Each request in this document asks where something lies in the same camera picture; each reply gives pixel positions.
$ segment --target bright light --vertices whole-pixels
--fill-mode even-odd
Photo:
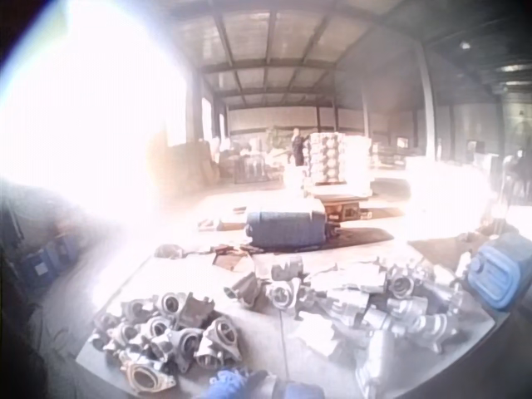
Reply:
[[[213,140],[213,107],[206,98],[201,99],[201,121],[203,123],[204,140]]]
[[[518,64],[518,65],[508,65],[498,68],[499,72],[516,72],[516,71],[526,71],[532,69],[532,64]]]
[[[113,220],[149,214],[147,146],[165,129],[185,131],[180,70],[111,2],[52,6],[2,76],[0,173]],[[51,28],[59,33],[43,44]]]
[[[491,197],[489,181],[480,170],[421,157],[410,161],[408,239],[456,237],[480,226]]]

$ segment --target blue barrel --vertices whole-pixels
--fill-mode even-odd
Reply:
[[[246,234],[259,248],[298,248],[325,242],[325,208],[319,199],[289,198],[248,208]]]
[[[17,267],[17,274],[29,288],[46,287],[57,277],[52,260],[42,249],[24,258]]]
[[[506,310],[532,279],[532,241],[502,234],[482,245],[471,260],[467,280],[494,309]]]

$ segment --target wall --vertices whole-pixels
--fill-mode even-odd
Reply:
[[[456,160],[466,160],[468,140],[484,141],[486,152],[495,154],[499,152],[498,130],[500,124],[497,119],[496,104],[463,104],[454,106],[453,110]],[[416,113],[418,147],[424,149],[426,146],[425,111],[418,110]],[[409,138],[413,143],[414,116],[412,112],[403,111],[390,114],[389,130],[393,145],[396,144],[397,137]],[[436,138],[441,139],[441,158],[449,160],[451,158],[451,110],[449,106],[436,108]]]
[[[332,108],[320,107],[320,123],[324,129],[334,126]],[[382,134],[387,133],[387,116],[371,114],[372,129]],[[364,132],[361,111],[339,109],[338,123],[341,131]],[[232,135],[254,133],[270,127],[293,129],[295,126],[314,130],[318,126],[316,108],[311,106],[287,106],[276,108],[254,108],[229,112],[229,131]]]
[[[532,104],[524,102],[504,102],[505,153],[511,154],[532,137]]]

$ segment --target aluminum casting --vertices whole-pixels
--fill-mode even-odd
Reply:
[[[131,324],[147,322],[154,312],[153,302],[149,299],[133,299],[121,306],[124,318]]]
[[[471,314],[478,312],[479,304],[459,284],[453,287],[425,282],[426,289],[434,293],[443,303],[448,305],[449,314]]]
[[[94,327],[101,333],[106,333],[107,330],[115,328],[118,324],[120,324],[120,319],[110,313],[103,313],[94,319]]]
[[[276,281],[269,286],[268,297],[279,310],[293,313],[295,317],[304,308],[314,305],[314,291],[303,286],[300,278],[290,281]]]
[[[194,298],[192,293],[177,293],[176,296],[180,303],[183,303],[175,319],[177,328],[201,328],[214,311],[212,299],[204,298],[200,301]]]
[[[354,289],[331,289],[327,298],[318,298],[317,303],[330,317],[336,318],[348,327],[355,325],[359,313],[363,313],[369,302],[369,293]]]
[[[175,387],[175,378],[165,374],[162,362],[154,362],[142,355],[127,351],[119,354],[122,367],[131,388],[137,392],[160,392]]]
[[[158,360],[168,362],[173,359],[180,372],[185,373],[200,346],[202,333],[200,328],[183,328],[179,331],[167,329],[164,334],[151,340],[150,348]]]
[[[216,347],[236,362],[242,361],[238,345],[238,334],[233,323],[225,316],[215,319],[203,333]]]
[[[219,370],[225,365],[224,353],[207,337],[201,339],[194,358],[198,365],[206,370]]]
[[[88,342],[92,344],[92,346],[100,352],[103,352],[104,346],[109,343],[110,338],[107,336],[106,333],[99,332],[97,330],[94,330],[92,335],[89,337]]]
[[[410,299],[389,298],[387,309],[394,318],[398,318],[409,325],[416,321],[419,316],[426,314],[429,300],[425,297],[411,297]]]
[[[373,330],[387,330],[392,332],[396,337],[406,335],[406,326],[402,323],[394,322],[392,316],[372,305],[364,314],[362,325]]]
[[[170,319],[174,319],[179,314],[179,310],[185,305],[183,295],[176,293],[166,293],[164,295],[154,296],[153,302],[159,313]]]
[[[137,334],[135,327],[130,324],[120,323],[115,328],[107,330],[107,336],[110,341],[102,349],[107,352],[115,352],[120,348],[126,347]]]
[[[245,274],[231,287],[224,287],[225,295],[229,299],[237,299],[245,308],[252,308],[259,297],[262,282],[254,272]]]
[[[396,274],[392,277],[388,288],[397,299],[406,299],[412,296],[415,286],[416,282],[414,278],[403,274]]]
[[[420,316],[408,328],[408,336],[421,347],[441,353],[441,344],[458,333],[456,318],[446,314]]]
[[[395,336],[386,330],[376,330],[367,346],[367,358],[355,371],[358,386],[366,399],[381,395],[392,367]]]

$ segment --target steel column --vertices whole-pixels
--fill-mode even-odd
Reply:
[[[362,116],[364,118],[364,135],[371,139],[373,137],[373,132],[369,115],[369,108],[367,106],[366,84],[364,83],[364,81],[360,86],[360,92],[362,95]]]
[[[340,124],[338,122],[338,106],[336,98],[332,101],[332,112],[334,113],[334,131],[338,131]]]
[[[213,137],[219,137],[221,139],[221,130],[219,126],[219,102],[218,98],[213,98]]]
[[[449,105],[449,142],[451,145],[451,159],[456,160],[456,123],[455,105]]]
[[[505,131],[505,113],[502,105],[502,99],[499,98],[496,105],[497,107],[497,131],[499,138],[499,157],[500,163],[505,160],[506,155],[506,131]]]
[[[225,137],[230,138],[231,132],[229,131],[229,128],[231,127],[231,124],[229,122],[229,106],[225,106],[224,124],[225,124]]]
[[[318,132],[322,131],[322,117],[319,115],[319,106],[316,107],[316,123],[318,124]]]
[[[192,74],[191,100],[192,100],[192,121],[194,127],[194,139],[203,139],[203,115],[201,106],[201,77],[200,73],[194,71]]]
[[[426,59],[425,48],[417,42],[416,48],[417,64],[421,74],[421,84],[423,85],[423,100],[425,103],[425,123],[426,123],[426,158],[434,160],[436,158],[436,109],[434,106],[434,93],[432,90],[431,74]]]
[[[417,110],[412,111],[412,145],[414,148],[419,146],[419,127],[417,126]]]

